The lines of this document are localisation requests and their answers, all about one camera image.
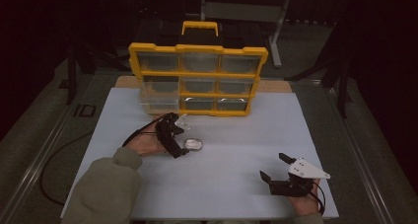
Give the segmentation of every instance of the table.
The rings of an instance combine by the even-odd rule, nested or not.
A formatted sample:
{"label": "table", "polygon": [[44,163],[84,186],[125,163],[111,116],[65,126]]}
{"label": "table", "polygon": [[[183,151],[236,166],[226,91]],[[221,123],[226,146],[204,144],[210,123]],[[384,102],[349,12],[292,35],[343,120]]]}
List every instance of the table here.
{"label": "table", "polygon": [[[127,79],[134,87],[131,77],[122,78],[116,86],[131,88],[110,91],[74,184],[94,160],[112,156],[126,137],[151,120],[137,102],[138,89]],[[288,84],[264,81],[261,85],[271,89]],[[258,92],[251,107],[250,115],[244,117],[189,116],[191,130],[176,141],[199,138],[204,144],[199,152],[177,159],[168,154],[145,157],[138,170],[143,185],[132,218],[272,220],[294,216],[285,197],[270,195],[259,171],[274,180],[287,180],[289,165],[279,160],[279,152],[304,157],[320,167],[302,110],[293,93]],[[327,182],[321,181],[321,187],[326,196],[324,217],[337,217]]]}

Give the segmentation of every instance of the dark background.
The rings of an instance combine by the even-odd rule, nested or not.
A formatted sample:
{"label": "dark background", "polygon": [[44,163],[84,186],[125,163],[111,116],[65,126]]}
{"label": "dark background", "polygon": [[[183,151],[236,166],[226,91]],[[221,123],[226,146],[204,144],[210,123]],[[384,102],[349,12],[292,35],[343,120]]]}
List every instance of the dark background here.
{"label": "dark background", "polygon": [[[281,0],[208,1],[275,5]],[[320,57],[333,56],[341,46],[349,52],[350,76],[357,80],[415,191],[417,2],[292,0],[287,15],[291,24],[337,23]],[[120,56],[117,48],[132,42],[141,19],[197,18],[200,0],[0,0],[0,11],[1,139],[53,78],[73,35],[101,52]],[[81,66],[94,72],[92,66]]]}

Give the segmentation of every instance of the floor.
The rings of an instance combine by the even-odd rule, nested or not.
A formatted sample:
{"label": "floor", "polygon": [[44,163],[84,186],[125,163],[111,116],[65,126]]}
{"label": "floor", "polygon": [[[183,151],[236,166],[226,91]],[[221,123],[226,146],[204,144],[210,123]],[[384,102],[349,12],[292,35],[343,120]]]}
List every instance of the floor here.
{"label": "floor", "polygon": [[[278,41],[283,67],[274,68],[269,59],[261,76],[282,80],[313,66],[330,31],[318,25],[286,24]],[[343,119],[335,108],[334,91],[318,84],[322,73],[291,86],[321,163],[332,174],[329,184],[340,217],[325,223],[418,223],[416,193],[355,80],[349,80],[350,103]],[[66,79],[66,61],[56,68],[54,80],[1,141],[0,223],[60,223],[60,203],[65,202],[108,91],[120,75],[128,74],[105,65],[94,75],[79,73],[78,95],[71,105],[65,105],[67,91],[58,86]],[[96,111],[86,116],[76,112],[78,105]]]}

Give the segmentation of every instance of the yellow storage organizer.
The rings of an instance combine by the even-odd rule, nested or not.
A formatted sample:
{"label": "yellow storage organizer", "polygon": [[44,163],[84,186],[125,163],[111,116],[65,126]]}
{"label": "yellow storage organizer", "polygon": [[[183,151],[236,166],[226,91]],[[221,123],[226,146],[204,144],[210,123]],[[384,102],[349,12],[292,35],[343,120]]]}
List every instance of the yellow storage organizer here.
{"label": "yellow storage organizer", "polygon": [[[187,28],[214,29],[218,35],[214,22],[184,22],[182,34]],[[159,46],[149,42],[131,43],[129,53],[147,113],[215,116],[249,114],[268,55],[265,47]]]}

